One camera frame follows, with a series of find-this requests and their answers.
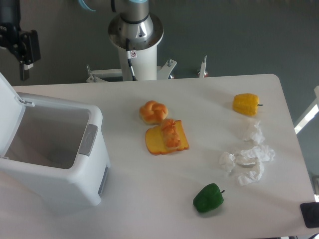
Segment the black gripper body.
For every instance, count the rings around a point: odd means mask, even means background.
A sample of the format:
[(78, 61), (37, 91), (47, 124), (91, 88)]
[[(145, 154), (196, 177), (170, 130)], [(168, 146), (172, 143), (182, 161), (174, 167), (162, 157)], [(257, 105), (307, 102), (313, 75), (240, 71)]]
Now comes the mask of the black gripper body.
[(17, 60), (22, 59), (20, 42), (20, 1), (0, 1), (0, 47), (7, 49)]

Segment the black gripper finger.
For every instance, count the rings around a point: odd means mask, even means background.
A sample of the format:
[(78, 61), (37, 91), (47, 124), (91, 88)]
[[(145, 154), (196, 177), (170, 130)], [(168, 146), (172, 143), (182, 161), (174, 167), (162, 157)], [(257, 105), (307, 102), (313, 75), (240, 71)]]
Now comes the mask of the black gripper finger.
[(34, 63), (41, 59), (38, 34), (36, 30), (25, 31), (20, 34), (20, 79), (26, 81), (29, 78), (29, 70)]

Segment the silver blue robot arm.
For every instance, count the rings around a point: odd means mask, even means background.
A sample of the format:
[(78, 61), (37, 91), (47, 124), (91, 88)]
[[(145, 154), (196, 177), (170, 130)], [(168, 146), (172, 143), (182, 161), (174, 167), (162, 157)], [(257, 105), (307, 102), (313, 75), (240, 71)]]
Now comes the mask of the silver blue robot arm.
[[(112, 0), (111, 9), (120, 15), (121, 27), (116, 34), (124, 39), (126, 52), (133, 50), (133, 43), (147, 39), (153, 32), (147, 0)], [(20, 79), (29, 78), (27, 72), (40, 60), (40, 48), (36, 30), (20, 28), (20, 1), (0, 2), (0, 46), (7, 49), (19, 62)]]

